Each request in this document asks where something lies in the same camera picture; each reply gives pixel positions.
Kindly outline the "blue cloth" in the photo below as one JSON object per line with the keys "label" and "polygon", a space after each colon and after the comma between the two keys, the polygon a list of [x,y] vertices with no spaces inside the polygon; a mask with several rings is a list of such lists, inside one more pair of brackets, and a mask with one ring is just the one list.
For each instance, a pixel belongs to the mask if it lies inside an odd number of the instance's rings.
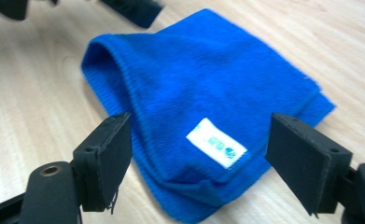
{"label": "blue cloth", "polygon": [[273,113],[316,125],[332,110],[311,78],[208,9],[155,34],[97,36],[81,69],[107,113],[130,114],[135,163],[184,223],[211,216],[268,170]]}

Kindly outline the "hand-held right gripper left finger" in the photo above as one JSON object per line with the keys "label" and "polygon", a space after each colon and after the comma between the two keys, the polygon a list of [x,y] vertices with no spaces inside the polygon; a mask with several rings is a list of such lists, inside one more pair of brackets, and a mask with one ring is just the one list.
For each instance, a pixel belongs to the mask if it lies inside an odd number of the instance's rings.
{"label": "hand-held right gripper left finger", "polygon": [[73,152],[78,203],[84,212],[114,209],[133,155],[130,116],[108,117]]}

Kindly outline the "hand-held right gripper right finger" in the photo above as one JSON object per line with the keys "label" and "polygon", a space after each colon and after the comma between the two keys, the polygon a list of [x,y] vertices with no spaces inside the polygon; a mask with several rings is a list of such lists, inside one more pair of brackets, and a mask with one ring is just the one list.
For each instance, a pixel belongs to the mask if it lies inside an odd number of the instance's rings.
{"label": "hand-held right gripper right finger", "polygon": [[308,214],[336,210],[334,191],[338,177],[349,170],[349,150],[300,119],[273,113],[265,159]]}

